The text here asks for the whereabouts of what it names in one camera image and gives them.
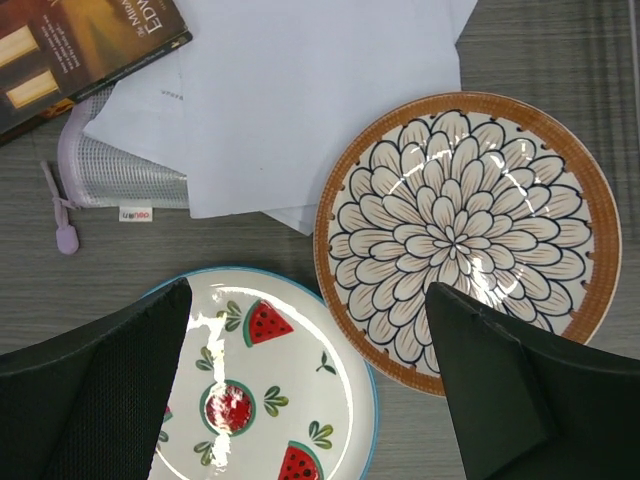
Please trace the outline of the brown floral pattern plate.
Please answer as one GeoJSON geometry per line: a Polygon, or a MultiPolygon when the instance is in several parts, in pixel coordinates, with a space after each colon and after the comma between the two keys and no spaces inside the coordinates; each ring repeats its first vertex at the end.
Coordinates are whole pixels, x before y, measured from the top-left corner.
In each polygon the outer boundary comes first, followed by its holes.
{"type": "Polygon", "coordinates": [[[564,125],[515,99],[454,92],[402,105],[351,142],[321,195],[313,248],[354,348],[439,396],[432,283],[585,344],[615,295],[622,232],[600,166],[564,125]]]}

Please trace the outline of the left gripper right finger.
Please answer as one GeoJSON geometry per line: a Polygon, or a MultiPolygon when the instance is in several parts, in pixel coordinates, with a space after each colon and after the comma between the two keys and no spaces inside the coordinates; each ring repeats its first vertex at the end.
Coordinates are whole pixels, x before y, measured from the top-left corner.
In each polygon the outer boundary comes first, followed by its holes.
{"type": "Polygon", "coordinates": [[[429,286],[426,307],[467,478],[638,478],[638,360],[444,283],[429,286]]]}

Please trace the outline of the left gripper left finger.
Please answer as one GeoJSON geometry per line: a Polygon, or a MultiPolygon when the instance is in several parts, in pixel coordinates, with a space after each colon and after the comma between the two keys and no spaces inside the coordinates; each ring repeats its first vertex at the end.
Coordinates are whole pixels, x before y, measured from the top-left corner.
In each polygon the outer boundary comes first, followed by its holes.
{"type": "Polygon", "coordinates": [[[180,278],[2,355],[2,478],[147,478],[191,304],[180,278]]]}

